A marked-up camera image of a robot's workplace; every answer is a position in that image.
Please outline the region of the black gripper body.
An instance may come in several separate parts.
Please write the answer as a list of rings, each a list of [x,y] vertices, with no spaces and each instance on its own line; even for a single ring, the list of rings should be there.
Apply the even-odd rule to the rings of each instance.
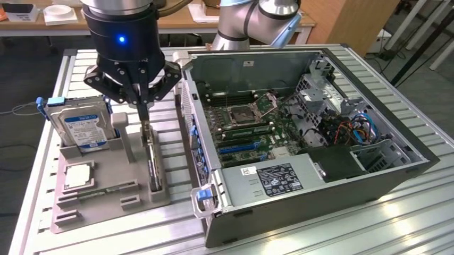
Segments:
[[[104,73],[121,84],[118,68],[133,84],[150,86],[164,67],[164,55],[157,37],[156,9],[148,7],[130,15],[106,15],[82,8],[97,52],[96,65],[85,74]]]

